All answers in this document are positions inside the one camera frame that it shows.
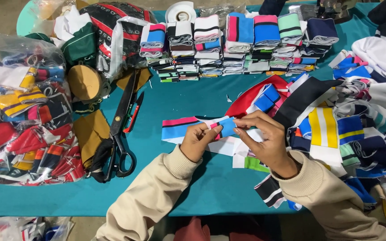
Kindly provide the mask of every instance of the concrete floor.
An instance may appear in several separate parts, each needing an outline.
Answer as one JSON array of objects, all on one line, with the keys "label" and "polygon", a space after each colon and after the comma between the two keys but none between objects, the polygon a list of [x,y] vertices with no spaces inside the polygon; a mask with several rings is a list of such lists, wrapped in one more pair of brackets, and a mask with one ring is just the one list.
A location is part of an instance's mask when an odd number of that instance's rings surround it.
[{"label": "concrete floor", "polygon": [[[0,33],[16,34],[16,22],[20,11],[29,0],[0,0]],[[222,3],[220,0],[192,0],[195,7],[213,6]],[[132,0],[133,4],[152,8],[153,10],[165,10],[177,0]],[[229,0],[225,3],[234,5],[256,5],[262,0]],[[280,215],[283,240],[325,240],[323,229],[315,221],[310,213],[302,212],[294,215]],[[68,241],[88,241],[96,233],[96,230],[105,222],[104,217],[73,217],[75,223]]]}]

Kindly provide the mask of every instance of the table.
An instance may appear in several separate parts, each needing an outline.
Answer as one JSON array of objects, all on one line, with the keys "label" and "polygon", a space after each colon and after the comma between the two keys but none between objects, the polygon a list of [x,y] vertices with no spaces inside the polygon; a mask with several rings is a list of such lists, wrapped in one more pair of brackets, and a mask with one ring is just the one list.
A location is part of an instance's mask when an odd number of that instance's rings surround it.
[{"label": "table", "polygon": [[[320,79],[332,79],[327,64],[342,49],[351,50],[351,44],[361,38],[373,36],[376,25],[367,18],[367,13],[376,3],[357,3],[352,9],[353,19],[336,25],[339,42],[319,60],[319,69],[310,75]],[[18,33],[27,34],[31,16],[22,11],[18,20]],[[258,11],[259,5],[248,6],[249,11]],[[288,12],[286,4],[282,14]],[[159,21],[165,21],[165,11],[154,12]],[[223,116],[231,103],[226,95],[235,100],[240,92],[267,78],[262,75],[229,75],[218,78],[202,78],[200,81],[160,83],[155,72],[151,78],[153,88],[147,83],[144,102],[138,113],[134,130],[127,135],[127,142],[137,159],[137,167],[126,178],[113,178],[105,184],[93,178],[76,183],[41,187],[12,187],[0,185],[0,216],[105,216],[108,207],[130,185],[137,174],[154,157],[170,152],[174,144],[161,141],[162,120],[178,119],[193,115],[208,117]],[[116,88],[100,109],[111,120],[115,114],[122,90]],[[232,157],[205,152],[204,162],[193,175],[193,180],[170,216],[209,214],[275,214],[295,212],[287,202],[278,209],[268,208],[254,190],[267,173],[251,169],[233,169]]]}]

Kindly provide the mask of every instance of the scissors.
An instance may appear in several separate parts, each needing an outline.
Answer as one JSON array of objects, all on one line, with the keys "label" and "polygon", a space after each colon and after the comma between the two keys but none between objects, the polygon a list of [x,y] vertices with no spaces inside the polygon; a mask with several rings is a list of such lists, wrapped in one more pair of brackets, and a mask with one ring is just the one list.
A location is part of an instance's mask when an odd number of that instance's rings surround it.
[{"label": "scissors", "polygon": [[[128,111],[132,105],[133,100],[133,91],[135,87],[136,80],[136,71],[132,73],[127,82],[126,88],[124,89],[123,95],[121,96],[120,103],[118,104],[117,110],[115,112],[113,121],[110,126],[110,137],[108,139],[102,140],[96,149],[95,155],[93,157],[92,167],[90,168],[91,176],[95,178],[96,181],[100,183],[106,183],[111,179],[111,174],[113,171],[116,171],[116,176],[119,178],[124,178],[129,176],[134,168],[136,161],[133,158],[132,154],[126,151],[123,146],[122,141],[120,140],[121,130],[126,123],[126,118],[128,118]],[[117,149],[120,152],[120,160],[116,164],[116,153]],[[102,172],[102,167],[105,165],[105,161],[108,159],[109,154],[111,153],[111,158],[108,166],[106,175]],[[126,161],[126,157],[131,159],[131,165],[127,171],[122,170],[122,165]]]}]

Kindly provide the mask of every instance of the white tape roll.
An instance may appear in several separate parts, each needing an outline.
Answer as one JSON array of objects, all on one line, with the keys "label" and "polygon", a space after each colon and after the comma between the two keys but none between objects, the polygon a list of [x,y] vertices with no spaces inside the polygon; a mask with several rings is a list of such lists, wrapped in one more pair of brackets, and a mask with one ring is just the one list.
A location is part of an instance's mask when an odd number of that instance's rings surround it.
[{"label": "white tape roll", "polygon": [[193,2],[183,1],[173,4],[168,8],[165,14],[166,22],[189,21],[194,23],[196,12],[193,8]]}]

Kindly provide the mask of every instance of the beige sleeve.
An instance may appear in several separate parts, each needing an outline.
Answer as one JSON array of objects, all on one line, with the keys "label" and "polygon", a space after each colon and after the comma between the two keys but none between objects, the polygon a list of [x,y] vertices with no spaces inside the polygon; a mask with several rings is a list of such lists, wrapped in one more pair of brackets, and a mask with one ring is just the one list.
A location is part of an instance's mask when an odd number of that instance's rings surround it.
[{"label": "beige sleeve", "polygon": [[148,229],[168,214],[200,164],[188,160],[178,145],[170,154],[156,157],[110,206],[95,239],[147,240]]},{"label": "beige sleeve", "polygon": [[272,176],[279,181],[288,200],[312,212],[328,239],[386,241],[386,228],[363,213],[363,202],[351,188],[301,152],[289,153],[302,164],[300,173],[288,180],[282,180],[274,172]]}]

